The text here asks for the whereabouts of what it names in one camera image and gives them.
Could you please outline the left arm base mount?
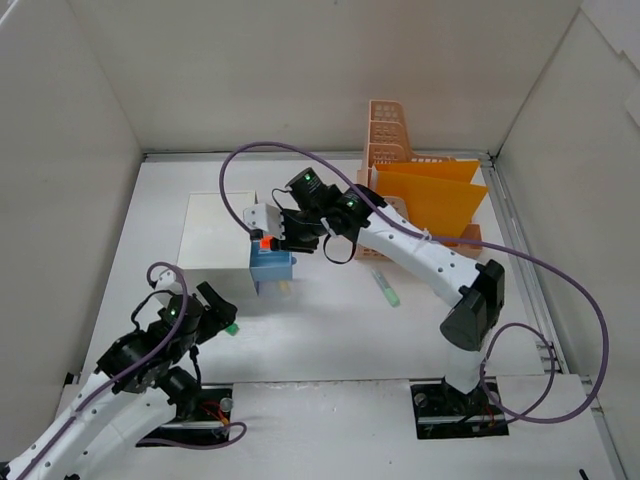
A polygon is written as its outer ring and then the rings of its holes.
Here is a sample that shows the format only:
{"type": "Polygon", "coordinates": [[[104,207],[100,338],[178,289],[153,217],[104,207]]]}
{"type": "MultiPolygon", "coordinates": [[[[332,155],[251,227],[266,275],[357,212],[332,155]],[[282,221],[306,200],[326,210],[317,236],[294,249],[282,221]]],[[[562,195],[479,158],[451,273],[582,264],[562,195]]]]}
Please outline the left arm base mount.
{"type": "Polygon", "coordinates": [[[136,446],[138,448],[167,447],[167,442],[182,445],[222,445],[231,439],[224,425],[231,422],[233,386],[205,384],[195,409],[186,417],[173,420],[153,430],[136,446]]]}

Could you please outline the blue drawer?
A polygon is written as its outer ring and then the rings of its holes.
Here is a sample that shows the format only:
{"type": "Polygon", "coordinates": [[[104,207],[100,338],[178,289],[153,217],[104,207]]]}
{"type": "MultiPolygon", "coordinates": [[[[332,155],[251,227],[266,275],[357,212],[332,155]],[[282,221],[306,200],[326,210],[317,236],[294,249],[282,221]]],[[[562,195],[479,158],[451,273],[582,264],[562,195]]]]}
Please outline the blue drawer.
{"type": "Polygon", "coordinates": [[[250,273],[258,295],[273,298],[289,296],[279,292],[278,282],[288,281],[291,287],[297,259],[291,252],[262,250],[259,242],[252,242],[250,254],[250,273]]]}

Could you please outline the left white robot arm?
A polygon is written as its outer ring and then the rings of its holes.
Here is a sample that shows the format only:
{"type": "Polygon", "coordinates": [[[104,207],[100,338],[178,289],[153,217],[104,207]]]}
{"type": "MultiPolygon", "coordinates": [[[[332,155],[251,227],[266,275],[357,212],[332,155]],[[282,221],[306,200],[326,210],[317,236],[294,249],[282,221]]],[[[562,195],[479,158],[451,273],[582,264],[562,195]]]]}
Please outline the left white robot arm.
{"type": "Polygon", "coordinates": [[[196,293],[161,291],[158,320],[117,339],[75,399],[21,455],[4,479],[95,479],[138,446],[171,446],[161,426],[200,414],[200,371],[179,367],[200,345],[231,327],[237,308],[206,282],[196,293]]]}

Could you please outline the orange folder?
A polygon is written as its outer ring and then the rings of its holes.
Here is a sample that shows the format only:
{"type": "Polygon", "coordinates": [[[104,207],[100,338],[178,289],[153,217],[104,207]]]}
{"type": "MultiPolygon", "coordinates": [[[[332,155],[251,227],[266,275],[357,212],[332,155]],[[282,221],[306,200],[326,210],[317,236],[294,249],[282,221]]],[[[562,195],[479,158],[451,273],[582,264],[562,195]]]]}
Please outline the orange folder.
{"type": "Polygon", "coordinates": [[[477,160],[377,164],[370,170],[370,184],[383,197],[402,199],[414,226],[435,236],[458,237],[488,192],[473,182],[479,167],[477,160]]]}

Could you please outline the black orange highlighter marker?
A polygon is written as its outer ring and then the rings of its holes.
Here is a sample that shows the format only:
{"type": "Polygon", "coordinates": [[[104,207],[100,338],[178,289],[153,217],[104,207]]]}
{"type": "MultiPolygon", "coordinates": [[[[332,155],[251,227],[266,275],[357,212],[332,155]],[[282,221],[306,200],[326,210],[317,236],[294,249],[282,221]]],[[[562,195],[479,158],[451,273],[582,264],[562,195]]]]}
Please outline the black orange highlighter marker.
{"type": "Polygon", "coordinates": [[[262,250],[271,250],[272,249],[272,247],[271,247],[272,240],[273,240],[272,236],[263,237],[259,242],[259,247],[262,250]]]}

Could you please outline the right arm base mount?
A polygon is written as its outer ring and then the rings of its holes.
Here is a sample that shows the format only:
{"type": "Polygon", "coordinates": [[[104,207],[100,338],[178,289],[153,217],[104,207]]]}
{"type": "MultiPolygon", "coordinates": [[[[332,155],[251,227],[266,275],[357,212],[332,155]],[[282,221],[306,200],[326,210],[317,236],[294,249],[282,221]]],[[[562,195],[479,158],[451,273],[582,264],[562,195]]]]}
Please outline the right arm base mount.
{"type": "Polygon", "coordinates": [[[454,440],[509,435],[509,420],[481,387],[460,393],[441,379],[412,383],[411,401],[419,440],[454,440]]]}

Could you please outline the white mini drawer cabinet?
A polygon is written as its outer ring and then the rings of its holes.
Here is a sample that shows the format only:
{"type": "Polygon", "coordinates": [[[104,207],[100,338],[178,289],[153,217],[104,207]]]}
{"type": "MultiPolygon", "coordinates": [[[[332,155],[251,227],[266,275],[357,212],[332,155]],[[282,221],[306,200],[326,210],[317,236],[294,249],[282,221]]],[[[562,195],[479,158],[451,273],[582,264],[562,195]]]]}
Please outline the white mini drawer cabinet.
{"type": "Polygon", "coordinates": [[[190,290],[207,282],[224,299],[257,296],[250,272],[251,240],[218,193],[189,195],[177,265],[190,290]]]}

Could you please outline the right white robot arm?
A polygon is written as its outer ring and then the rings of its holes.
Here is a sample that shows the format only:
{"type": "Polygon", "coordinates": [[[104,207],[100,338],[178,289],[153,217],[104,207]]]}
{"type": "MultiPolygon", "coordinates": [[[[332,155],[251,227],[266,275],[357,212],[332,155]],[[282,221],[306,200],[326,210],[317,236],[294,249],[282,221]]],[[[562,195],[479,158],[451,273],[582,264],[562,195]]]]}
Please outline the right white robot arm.
{"type": "Polygon", "coordinates": [[[269,237],[271,249],[294,253],[313,253],[320,240],[343,237],[425,282],[450,308],[440,325],[449,344],[442,398],[455,412],[474,405],[486,340],[504,306],[504,267],[494,260],[481,264],[434,240],[364,185],[342,191],[307,168],[285,192],[295,208],[277,202],[249,207],[243,213],[249,229],[269,237]]]}

